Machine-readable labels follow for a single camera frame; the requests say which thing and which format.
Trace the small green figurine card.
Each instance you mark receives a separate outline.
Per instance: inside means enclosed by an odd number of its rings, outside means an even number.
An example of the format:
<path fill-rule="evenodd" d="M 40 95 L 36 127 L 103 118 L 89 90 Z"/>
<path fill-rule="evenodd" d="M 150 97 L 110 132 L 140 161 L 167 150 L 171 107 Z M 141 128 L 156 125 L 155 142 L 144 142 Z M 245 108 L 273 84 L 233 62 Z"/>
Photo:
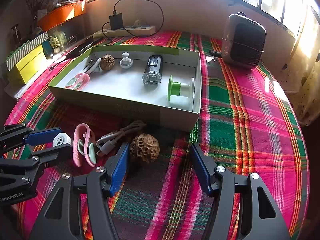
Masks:
<path fill-rule="evenodd" d="M 49 38 L 49 44 L 50 44 L 50 46 L 52 48 L 56 48 L 56 47 L 60 46 L 60 42 L 59 42 L 58 38 L 57 37 L 53 37 L 53 36 L 51 36 Z"/>

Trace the pink case with green pad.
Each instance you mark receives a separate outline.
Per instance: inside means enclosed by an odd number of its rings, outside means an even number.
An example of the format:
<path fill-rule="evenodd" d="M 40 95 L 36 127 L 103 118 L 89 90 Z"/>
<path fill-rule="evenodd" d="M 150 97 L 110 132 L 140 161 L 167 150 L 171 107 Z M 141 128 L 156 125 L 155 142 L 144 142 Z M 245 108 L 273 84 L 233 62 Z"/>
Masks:
<path fill-rule="evenodd" d="M 88 74 L 79 73 L 66 83 L 65 88 L 72 90 L 81 90 L 89 83 L 89 80 L 90 76 Z"/>

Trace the polka dot curtain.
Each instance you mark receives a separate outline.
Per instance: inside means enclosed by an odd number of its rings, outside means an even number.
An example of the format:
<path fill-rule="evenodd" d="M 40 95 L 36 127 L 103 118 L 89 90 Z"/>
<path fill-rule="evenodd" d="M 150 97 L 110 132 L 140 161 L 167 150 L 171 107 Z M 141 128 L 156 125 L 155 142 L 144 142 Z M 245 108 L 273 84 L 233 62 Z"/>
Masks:
<path fill-rule="evenodd" d="M 307 7 L 289 62 L 278 79 L 298 121 L 309 126 L 319 117 L 319 21 Z"/>

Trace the yellow box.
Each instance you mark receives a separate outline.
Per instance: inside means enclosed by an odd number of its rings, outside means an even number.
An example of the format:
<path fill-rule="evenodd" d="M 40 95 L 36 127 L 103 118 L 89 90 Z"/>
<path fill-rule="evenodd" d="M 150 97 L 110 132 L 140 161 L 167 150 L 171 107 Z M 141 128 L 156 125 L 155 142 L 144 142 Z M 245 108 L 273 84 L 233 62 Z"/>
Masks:
<path fill-rule="evenodd" d="M 42 45 L 37 46 L 18 61 L 8 72 L 8 80 L 14 85 L 25 85 L 47 62 Z"/>

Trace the grey portable heater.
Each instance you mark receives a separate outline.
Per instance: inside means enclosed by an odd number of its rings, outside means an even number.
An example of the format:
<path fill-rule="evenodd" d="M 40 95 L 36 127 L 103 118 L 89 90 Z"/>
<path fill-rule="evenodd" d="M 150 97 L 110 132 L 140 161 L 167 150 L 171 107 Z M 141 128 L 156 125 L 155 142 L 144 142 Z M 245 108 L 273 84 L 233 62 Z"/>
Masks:
<path fill-rule="evenodd" d="M 264 52 L 266 30 L 243 12 L 227 18 L 221 46 L 221 57 L 227 64 L 254 69 Z"/>

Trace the black charger adapter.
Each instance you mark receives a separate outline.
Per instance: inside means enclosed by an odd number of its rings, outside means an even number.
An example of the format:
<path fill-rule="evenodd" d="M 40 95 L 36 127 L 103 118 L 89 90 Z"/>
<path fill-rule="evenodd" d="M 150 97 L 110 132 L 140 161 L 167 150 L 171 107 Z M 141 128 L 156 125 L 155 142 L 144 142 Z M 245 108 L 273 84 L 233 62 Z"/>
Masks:
<path fill-rule="evenodd" d="M 116 10 L 109 16 L 110 28 L 112 30 L 121 29 L 123 27 L 122 13 L 117 13 Z"/>

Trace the pink clip with green pads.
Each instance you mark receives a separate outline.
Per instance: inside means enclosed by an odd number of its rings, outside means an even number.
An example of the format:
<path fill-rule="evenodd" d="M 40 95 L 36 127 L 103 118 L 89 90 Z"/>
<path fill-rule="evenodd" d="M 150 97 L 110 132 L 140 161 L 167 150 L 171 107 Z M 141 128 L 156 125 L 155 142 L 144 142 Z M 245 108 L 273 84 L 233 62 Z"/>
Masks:
<path fill-rule="evenodd" d="M 95 134 L 87 124 L 79 124 L 76 127 L 73 137 L 73 161 L 77 167 L 82 165 L 83 158 L 89 166 L 95 166 L 97 163 L 95 141 Z"/>

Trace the striped box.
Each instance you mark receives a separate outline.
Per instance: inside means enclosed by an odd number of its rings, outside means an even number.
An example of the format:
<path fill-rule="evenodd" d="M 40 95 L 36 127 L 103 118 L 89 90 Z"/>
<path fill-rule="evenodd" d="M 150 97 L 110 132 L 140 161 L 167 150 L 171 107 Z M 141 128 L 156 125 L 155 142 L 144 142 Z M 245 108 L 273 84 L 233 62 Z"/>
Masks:
<path fill-rule="evenodd" d="M 10 71 L 18 61 L 25 57 L 25 55 L 41 45 L 44 41 L 48 40 L 48 38 L 48 33 L 45 31 L 16 49 L 5 61 L 8 71 Z"/>

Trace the beige power strip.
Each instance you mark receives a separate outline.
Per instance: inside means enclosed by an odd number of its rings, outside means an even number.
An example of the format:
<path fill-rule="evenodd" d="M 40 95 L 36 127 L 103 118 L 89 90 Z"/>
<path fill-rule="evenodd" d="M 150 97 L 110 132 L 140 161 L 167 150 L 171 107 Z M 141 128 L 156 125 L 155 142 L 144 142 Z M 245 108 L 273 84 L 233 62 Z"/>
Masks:
<path fill-rule="evenodd" d="M 153 35 L 156 32 L 156 26 L 155 25 L 142 25 L 140 27 L 125 27 L 120 28 L 117 30 L 112 30 L 111 28 L 104 29 L 104 34 L 107 37 L 124 37 L 124 36 L 150 36 Z"/>

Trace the plaid pink green bedsheet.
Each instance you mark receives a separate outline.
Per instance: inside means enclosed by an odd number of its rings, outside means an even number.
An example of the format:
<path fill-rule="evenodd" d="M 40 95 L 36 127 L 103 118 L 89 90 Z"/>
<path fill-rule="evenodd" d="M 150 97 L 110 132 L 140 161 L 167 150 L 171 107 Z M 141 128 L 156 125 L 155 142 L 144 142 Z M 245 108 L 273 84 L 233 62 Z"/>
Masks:
<path fill-rule="evenodd" d="M 158 159 L 136 176 L 125 178 L 120 192 L 108 200 L 120 239 L 201 239 L 212 207 L 200 188 L 187 157 L 198 142 L 218 165 L 234 173 L 257 172 L 272 193 L 288 227 L 297 239 L 309 200 L 309 164 L 295 113 L 278 92 L 280 85 L 260 64 L 253 70 L 206 59 L 221 42 L 206 36 L 166 31 L 150 38 L 115 38 L 112 45 L 143 44 L 193 50 L 202 67 L 201 113 L 191 134 L 155 128 Z M 127 120 L 57 102 L 47 87 L 70 60 L 45 72 L 11 111 L 5 124 L 25 123 L 33 129 L 60 126 L 73 137 L 76 126 L 87 123 L 97 137 L 125 126 Z M 9 207 L 13 228 L 28 239 L 36 217 L 55 183 L 65 172 L 75 176 L 91 171 L 62 163 L 45 169 L 35 198 Z"/>

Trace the large brown walnut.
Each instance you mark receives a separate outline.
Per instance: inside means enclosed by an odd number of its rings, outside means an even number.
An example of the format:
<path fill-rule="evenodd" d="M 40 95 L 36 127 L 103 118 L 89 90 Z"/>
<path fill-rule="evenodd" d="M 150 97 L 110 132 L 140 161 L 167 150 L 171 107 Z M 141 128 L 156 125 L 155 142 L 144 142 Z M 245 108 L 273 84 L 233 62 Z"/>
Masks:
<path fill-rule="evenodd" d="M 115 59 L 113 56 L 107 54 L 101 58 L 100 68 L 102 70 L 111 70 L 115 65 Z"/>

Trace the black bike light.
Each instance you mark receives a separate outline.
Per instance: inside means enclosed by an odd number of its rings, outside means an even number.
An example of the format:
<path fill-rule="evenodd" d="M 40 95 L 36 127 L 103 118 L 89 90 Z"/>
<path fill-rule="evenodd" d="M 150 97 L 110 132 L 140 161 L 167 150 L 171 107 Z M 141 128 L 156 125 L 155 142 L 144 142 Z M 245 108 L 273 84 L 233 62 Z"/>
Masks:
<path fill-rule="evenodd" d="M 161 55 L 151 55 L 147 61 L 143 73 L 143 83 L 145 85 L 156 85 L 162 81 L 163 57 Z"/>

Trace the green white cardboard box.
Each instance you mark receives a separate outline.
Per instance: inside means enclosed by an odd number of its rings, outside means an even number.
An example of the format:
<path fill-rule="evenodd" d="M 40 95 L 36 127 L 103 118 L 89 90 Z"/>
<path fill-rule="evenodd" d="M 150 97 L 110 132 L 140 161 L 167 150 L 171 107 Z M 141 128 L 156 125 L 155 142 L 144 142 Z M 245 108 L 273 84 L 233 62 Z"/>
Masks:
<path fill-rule="evenodd" d="M 122 53 L 128 52 L 133 59 L 129 69 L 121 68 Z M 89 83 L 81 90 L 65 88 L 66 83 L 93 59 L 111 55 L 115 65 L 111 70 L 99 67 L 89 74 Z M 145 85 L 143 73 L 151 55 L 163 57 L 162 81 L 156 85 Z M 188 83 L 193 77 L 195 93 L 193 103 L 182 96 L 167 99 L 169 77 L 173 81 Z M 198 52 L 158 46 L 113 45 L 95 46 L 71 63 L 50 83 L 49 89 L 57 100 L 87 107 L 124 118 L 191 132 L 201 111 L 202 72 L 201 56 Z"/>

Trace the grey white knob gadget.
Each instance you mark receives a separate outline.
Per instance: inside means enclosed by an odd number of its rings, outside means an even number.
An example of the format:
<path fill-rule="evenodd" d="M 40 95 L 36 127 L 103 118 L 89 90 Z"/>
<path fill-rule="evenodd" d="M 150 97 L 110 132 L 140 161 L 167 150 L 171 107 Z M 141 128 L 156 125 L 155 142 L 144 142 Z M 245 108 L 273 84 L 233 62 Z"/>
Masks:
<path fill-rule="evenodd" d="M 122 59 L 119 62 L 121 68 L 123 69 L 129 69 L 133 65 L 133 59 L 129 58 L 129 53 L 128 52 L 123 52 L 122 53 Z"/>

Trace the orange planter tray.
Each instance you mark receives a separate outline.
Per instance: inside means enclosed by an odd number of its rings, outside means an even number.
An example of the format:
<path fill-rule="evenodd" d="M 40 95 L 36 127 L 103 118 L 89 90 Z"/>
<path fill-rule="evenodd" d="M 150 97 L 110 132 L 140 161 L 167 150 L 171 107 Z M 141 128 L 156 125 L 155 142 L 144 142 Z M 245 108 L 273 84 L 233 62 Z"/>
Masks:
<path fill-rule="evenodd" d="M 43 30 L 48 31 L 61 23 L 64 23 L 76 16 L 86 13 L 86 2 L 78 1 L 75 3 L 63 5 L 48 13 L 41 18 L 37 25 Z"/>

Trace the green white spool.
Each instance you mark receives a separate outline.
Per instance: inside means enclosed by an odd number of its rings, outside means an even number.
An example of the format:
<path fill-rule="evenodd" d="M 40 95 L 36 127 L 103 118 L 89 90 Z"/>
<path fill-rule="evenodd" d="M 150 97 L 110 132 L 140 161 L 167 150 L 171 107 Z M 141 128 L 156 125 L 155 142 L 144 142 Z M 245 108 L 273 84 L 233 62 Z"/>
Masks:
<path fill-rule="evenodd" d="M 180 83 L 173 81 L 173 76 L 169 77 L 167 99 L 171 100 L 172 96 L 182 96 L 189 99 L 189 103 L 193 103 L 195 93 L 195 80 L 192 77 L 188 83 Z"/>

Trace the small brown walnut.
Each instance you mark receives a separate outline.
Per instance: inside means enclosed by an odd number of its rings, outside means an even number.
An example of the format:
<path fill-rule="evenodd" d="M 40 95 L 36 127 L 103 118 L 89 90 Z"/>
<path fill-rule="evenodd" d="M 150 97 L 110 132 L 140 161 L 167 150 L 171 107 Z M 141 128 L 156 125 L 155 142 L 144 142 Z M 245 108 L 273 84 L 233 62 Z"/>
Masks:
<path fill-rule="evenodd" d="M 158 140 L 150 134 L 142 133 L 136 136 L 130 144 L 130 159 L 132 161 L 154 162 L 160 152 Z"/>

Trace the black phone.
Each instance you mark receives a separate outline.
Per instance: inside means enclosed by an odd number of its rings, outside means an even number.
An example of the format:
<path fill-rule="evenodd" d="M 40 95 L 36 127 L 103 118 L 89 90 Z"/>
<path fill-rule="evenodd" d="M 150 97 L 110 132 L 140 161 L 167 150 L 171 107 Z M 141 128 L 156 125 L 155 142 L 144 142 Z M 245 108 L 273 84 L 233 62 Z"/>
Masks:
<path fill-rule="evenodd" d="M 76 47 L 75 49 L 70 51 L 69 53 L 67 53 L 66 59 L 74 59 L 74 58 L 78 57 L 79 55 L 84 53 L 86 50 L 95 46 L 96 44 L 98 44 L 102 40 L 103 40 L 102 37 L 96 37 L 96 38 L 89 37 L 89 38 L 87 38 L 84 43 L 82 43 L 81 45 L 79 45 L 78 47 Z"/>

